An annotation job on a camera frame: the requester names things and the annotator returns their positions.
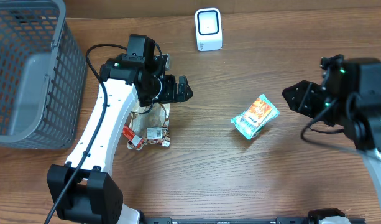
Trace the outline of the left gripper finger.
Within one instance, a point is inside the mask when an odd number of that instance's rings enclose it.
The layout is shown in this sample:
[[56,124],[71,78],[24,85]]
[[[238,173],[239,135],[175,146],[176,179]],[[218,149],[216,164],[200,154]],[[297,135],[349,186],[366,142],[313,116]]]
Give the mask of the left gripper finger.
[[186,76],[179,76],[179,81],[178,81],[178,89],[179,90],[188,90],[189,89],[189,84]]
[[177,102],[188,101],[193,96],[193,91],[191,89],[178,90]]

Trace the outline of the beige Pantree snack pouch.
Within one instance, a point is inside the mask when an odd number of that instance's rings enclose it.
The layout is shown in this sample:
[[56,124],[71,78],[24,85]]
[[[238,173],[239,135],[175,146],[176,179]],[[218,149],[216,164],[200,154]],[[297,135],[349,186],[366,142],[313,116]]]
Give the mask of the beige Pantree snack pouch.
[[131,121],[125,128],[129,128],[141,140],[137,146],[134,146],[131,140],[128,140],[128,149],[139,151],[144,146],[154,144],[162,147],[170,146],[170,104],[156,103],[148,113],[143,114],[149,108],[149,106],[139,106],[139,102],[132,108]]

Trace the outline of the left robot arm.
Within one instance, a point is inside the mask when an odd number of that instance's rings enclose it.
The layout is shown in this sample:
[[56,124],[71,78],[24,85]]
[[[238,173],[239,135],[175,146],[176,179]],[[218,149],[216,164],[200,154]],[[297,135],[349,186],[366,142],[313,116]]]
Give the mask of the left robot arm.
[[167,75],[168,55],[146,35],[132,34],[123,53],[110,58],[97,71],[86,51],[86,62],[99,81],[99,93],[78,144],[64,165],[51,165],[47,184],[53,215],[76,223],[145,222],[144,214],[123,202],[112,179],[115,151],[126,119],[135,105],[188,101],[193,92],[185,76]]

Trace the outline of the teal orange tissue pack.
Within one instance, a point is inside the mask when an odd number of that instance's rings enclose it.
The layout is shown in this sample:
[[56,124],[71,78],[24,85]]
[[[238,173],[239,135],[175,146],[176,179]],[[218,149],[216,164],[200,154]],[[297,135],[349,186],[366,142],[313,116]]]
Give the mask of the teal orange tissue pack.
[[261,94],[242,114],[231,123],[248,140],[256,137],[263,127],[280,114],[275,105]]

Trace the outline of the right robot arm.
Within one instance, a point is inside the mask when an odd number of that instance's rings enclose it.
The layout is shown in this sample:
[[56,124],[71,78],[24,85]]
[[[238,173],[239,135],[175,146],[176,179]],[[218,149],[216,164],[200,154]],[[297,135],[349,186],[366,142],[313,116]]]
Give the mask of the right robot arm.
[[[323,57],[320,62],[323,81],[306,80],[282,91],[289,108],[311,118],[303,127],[303,141],[361,156],[369,171],[381,209],[381,61],[377,58],[350,58],[343,55]],[[355,148],[335,146],[305,137],[317,122],[340,125],[340,133]]]

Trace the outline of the red stick sachet pack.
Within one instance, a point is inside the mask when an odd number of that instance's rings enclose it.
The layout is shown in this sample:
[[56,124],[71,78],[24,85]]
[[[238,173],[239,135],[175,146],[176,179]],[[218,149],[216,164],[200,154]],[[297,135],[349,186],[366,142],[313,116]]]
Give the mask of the red stick sachet pack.
[[124,126],[123,130],[122,130],[122,134],[127,138],[128,142],[127,142],[127,146],[129,149],[136,149],[136,150],[140,150],[143,143],[144,143],[144,140],[136,135],[135,132],[133,132],[133,130],[131,128],[129,128],[128,126]]

